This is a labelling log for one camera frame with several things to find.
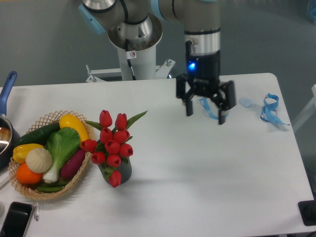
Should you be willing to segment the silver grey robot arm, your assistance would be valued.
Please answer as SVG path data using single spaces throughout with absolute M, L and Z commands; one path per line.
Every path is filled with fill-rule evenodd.
M 188 116 L 192 98 L 209 98 L 223 124 L 236 105 L 233 81 L 220 76 L 220 3 L 217 0 L 84 0 L 79 12 L 98 33 L 107 33 L 118 51 L 123 80 L 155 79 L 156 46 L 162 20 L 184 25 L 186 72 L 176 78 L 176 97 Z

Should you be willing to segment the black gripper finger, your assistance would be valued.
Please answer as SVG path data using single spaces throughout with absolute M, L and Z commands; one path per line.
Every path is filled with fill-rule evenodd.
M 235 106 L 235 83 L 232 80 L 219 83 L 211 101 L 218 108 L 218 123 L 224 124 L 228 111 Z
M 186 83 L 189 83 L 190 89 L 186 91 Z M 176 97 L 182 99 L 186 107 L 186 115 L 189 117 L 193 114 L 192 98 L 196 95 L 197 85 L 189 80 L 187 74 L 180 74 L 176 77 Z

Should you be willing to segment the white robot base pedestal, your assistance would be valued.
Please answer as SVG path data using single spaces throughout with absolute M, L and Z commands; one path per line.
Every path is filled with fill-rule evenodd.
M 170 79 L 176 62 L 172 59 L 158 65 L 156 62 L 156 46 L 145 50 L 126 51 L 117 48 L 119 68 L 90 70 L 87 69 L 86 82 Z

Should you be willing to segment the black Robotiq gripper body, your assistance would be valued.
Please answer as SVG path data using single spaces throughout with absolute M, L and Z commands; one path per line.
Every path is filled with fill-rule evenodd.
M 190 89 L 186 96 L 214 96 L 219 88 L 220 51 L 214 54 L 193 55 L 186 51 L 187 82 Z

